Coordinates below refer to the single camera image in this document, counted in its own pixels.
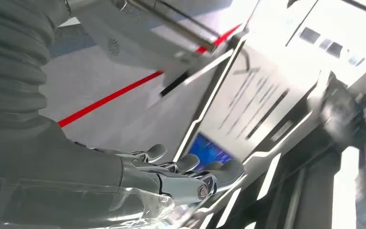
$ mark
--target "red line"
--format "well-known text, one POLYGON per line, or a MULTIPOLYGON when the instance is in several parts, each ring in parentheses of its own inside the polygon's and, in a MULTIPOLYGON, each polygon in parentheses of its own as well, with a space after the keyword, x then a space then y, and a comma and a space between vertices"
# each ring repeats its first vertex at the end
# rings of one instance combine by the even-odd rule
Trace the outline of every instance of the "red line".
POLYGON ((152 74, 148 75, 147 77, 145 77, 143 79, 140 79, 140 80, 134 82, 133 84, 130 84, 130 85, 128 85, 128 86, 126 86, 126 87, 124 87, 124 88, 122 88, 122 89, 120 89, 120 90, 118 90, 118 91, 102 98, 101 100, 99 100, 95 103, 92 103, 91 105, 89 105, 89 106, 83 108, 82 110, 72 114, 71 116, 68 116, 68 117, 62 119, 61 121, 58 122, 58 124, 60 125, 60 127, 64 127, 64 126, 72 123, 73 121, 81 118, 82 116, 86 115, 87 113, 99 108, 100 106, 105 105, 106 103, 108 103, 111 100, 119 97, 120 95, 125 94, 125 93, 131 91, 132 89, 140 86, 141 84, 144 84, 144 83, 150 81, 151 79, 154 79, 154 78, 156 78, 156 77, 158 77, 162 74, 163 74, 163 71, 156 71, 155 73, 152 73, 152 74))
MULTIPOLYGON (((228 32, 224 33, 223 35, 221 35, 216 41, 214 41, 214 45, 220 45, 222 42, 224 42, 230 35, 232 35, 232 33, 239 28, 239 26, 241 26, 240 24, 235 26, 233 29, 229 30, 228 32)), ((196 53, 204 53, 205 51, 207 51, 207 49, 205 47, 200 47, 196 50, 196 53)), ((106 103, 110 102, 111 100, 131 91, 132 89, 139 87, 140 85, 160 76, 163 74, 163 71, 159 70, 156 71, 155 73, 152 73, 151 75, 148 75, 147 77, 138 80, 137 82, 134 82, 104 98, 102 98, 101 100, 92 103, 91 105, 81 109, 80 111, 77 111, 76 113, 62 119, 61 121, 58 122, 58 124, 60 125, 60 127, 64 127, 74 121, 76 121, 77 119, 85 116, 86 114, 92 112, 93 110, 105 105, 106 103)))
MULTIPOLYGON (((218 46, 220 45, 222 42, 224 42, 229 36, 232 35, 232 33, 235 32, 235 30, 237 30, 239 28, 239 26, 241 26, 241 24, 233 27, 231 30, 229 30, 228 32, 222 34, 217 40, 214 41, 214 45, 218 46)), ((201 46, 200 48, 198 48, 196 50, 196 53, 199 54, 203 54, 205 51, 207 51, 207 48, 201 46)))

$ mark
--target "glass panel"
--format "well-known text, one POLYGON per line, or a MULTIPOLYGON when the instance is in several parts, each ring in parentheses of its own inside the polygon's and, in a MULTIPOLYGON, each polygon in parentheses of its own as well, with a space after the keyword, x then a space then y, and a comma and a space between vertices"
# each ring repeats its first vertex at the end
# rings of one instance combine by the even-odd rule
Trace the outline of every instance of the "glass panel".
POLYGON ((158 223, 174 208, 168 196, 131 187, 34 180, 1 187, 9 198, 0 196, 0 229, 135 229, 158 223))
POLYGON ((319 33, 313 31, 312 29, 310 29, 308 27, 305 27, 305 29, 299 35, 300 38, 302 38, 303 40, 305 40, 311 44, 314 44, 320 36, 321 35, 319 33))

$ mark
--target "metal rod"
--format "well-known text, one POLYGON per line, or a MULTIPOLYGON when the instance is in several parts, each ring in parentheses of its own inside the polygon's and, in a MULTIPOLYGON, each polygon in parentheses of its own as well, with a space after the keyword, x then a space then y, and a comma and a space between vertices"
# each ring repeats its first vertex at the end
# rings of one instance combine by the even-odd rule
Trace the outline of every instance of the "metal rod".
POLYGON ((177 32, 178 34, 184 36, 185 38, 205 47, 208 51, 213 52, 216 48, 216 45, 212 44, 211 42, 205 40, 204 38, 200 37, 193 31, 189 30, 188 28, 178 24, 173 19, 167 17, 166 15, 162 14, 161 12, 154 9, 152 6, 148 5, 147 3, 143 2, 142 0, 128 0, 133 5, 137 5, 144 10, 149 11, 159 19, 161 19, 170 29, 177 32))
POLYGON ((294 228, 296 212, 299 205, 299 199, 301 198, 302 187, 304 186, 305 175, 306 168, 304 167, 299 171, 298 179, 295 183, 294 191, 290 200, 290 206, 288 207, 287 217, 285 218, 284 229, 294 228))
POLYGON ((160 2, 161 4, 165 5, 169 9, 172 9, 176 13, 178 13, 178 14, 182 15, 183 17, 189 19, 191 22, 193 22, 194 24, 198 25, 199 27, 201 27, 202 29, 206 30, 207 32, 211 33, 212 35, 214 35, 216 37, 219 37, 220 36, 220 34, 217 33, 216 31, 212 30, 211 28, 207 27, 206 25, 202 24, 201 22, 197 21, 196 19, 190 17, 185 12, 180 11, 179 9, 177 9, 174 6, 170 5, 169 3, 164 2, 162 0, 157 0, 157 2, 160 2))

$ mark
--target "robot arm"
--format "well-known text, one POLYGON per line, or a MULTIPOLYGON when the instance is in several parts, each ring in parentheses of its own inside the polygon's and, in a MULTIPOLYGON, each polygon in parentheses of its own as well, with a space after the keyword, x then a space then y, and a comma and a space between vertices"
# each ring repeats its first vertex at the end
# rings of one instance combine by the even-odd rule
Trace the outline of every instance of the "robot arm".
POLYGON ((193 164, 190 158, 157 166, 151 150, 89 149, 39 115, 46 106, 39 86, 47 77, 40 67, 68 16, 64 0, 0 0, 0 228, 108 227, 158 204, 170 207, 170 198, 200 202, 244 173, 237 161, 195 172, 185 165, 193 164))

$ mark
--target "screen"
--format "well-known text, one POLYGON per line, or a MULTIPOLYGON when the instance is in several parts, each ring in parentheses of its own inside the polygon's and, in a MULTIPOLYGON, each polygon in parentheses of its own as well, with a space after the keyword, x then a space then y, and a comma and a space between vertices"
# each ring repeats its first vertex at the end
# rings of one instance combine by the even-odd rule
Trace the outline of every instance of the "screen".
POLYGON ((197 170, 205 168, 214 161, 220 161, 225 164, 225 162, 232 160, 232 156, 228 152, 202 134, 197 135, 189 153, 197 155, 200 159, 200 164, 195 168, 197 170))

